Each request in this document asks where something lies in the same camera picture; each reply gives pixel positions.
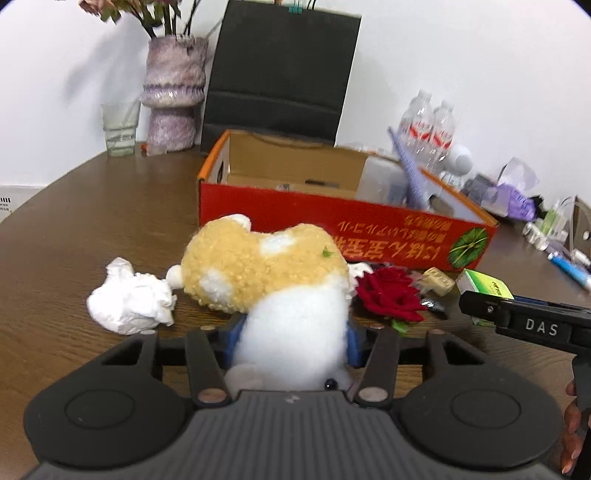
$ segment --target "human hand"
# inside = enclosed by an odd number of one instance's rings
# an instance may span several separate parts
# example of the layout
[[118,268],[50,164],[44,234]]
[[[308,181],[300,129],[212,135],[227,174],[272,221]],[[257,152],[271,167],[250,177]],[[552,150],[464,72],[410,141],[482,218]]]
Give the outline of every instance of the human hand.
[[[571,397],[577,395],[574,387],[574,380],[566,386],[566,393]],[[573,400],[564,411],[564,433],[562,434],[562,445],[564,450],[560,456],[560,466],[562,473],[568,473],[573,469],[574,462],[581,454],[583,449],[583,439],[577,435],[577,430],[581,426],[581,411],[577,406],[576,400]]]

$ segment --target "glass cup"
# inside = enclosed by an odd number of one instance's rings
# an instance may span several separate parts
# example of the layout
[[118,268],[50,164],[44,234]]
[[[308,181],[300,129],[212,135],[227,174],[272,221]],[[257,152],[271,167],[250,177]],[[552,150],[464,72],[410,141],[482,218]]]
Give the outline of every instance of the glass cup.
[[108,156],[134,154],[140,106],[139,100],[103,104],[103,130]]

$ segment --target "circular cover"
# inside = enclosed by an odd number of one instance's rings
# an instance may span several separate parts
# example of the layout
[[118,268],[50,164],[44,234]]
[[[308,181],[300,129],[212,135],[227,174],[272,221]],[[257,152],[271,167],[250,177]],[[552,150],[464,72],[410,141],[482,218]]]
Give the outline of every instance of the circular cover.
[[40,460],[113,468],[170,444],[184,424],[183,400],[130,367],[105,366],[64,378],[25,410],[25,432]]
[[561,415],[544,390],[496,366],[465,365],[427,380],[402,401],[408,435],[446,463],[503,470],[545,455]]

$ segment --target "marbled vase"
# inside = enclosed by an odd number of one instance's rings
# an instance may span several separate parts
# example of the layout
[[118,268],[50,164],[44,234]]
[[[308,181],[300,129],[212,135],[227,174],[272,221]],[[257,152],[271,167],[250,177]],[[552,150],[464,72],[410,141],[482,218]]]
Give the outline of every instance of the marbled vase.
[[152,109],[148,155],[191,148],[195,106],[205,97],[205,38],[168,35],[150,41],[142,103]]

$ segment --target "stuffed animal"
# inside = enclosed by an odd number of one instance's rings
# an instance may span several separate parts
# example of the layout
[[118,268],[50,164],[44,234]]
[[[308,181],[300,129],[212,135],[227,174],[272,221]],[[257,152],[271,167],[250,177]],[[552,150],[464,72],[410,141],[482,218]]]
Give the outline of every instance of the stuffed animal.
[[167,281],[200,304],[248,314],[226,384],[240,390],[347,389],[351,268],[322,228],[251,232],[244,215],[204,225]]

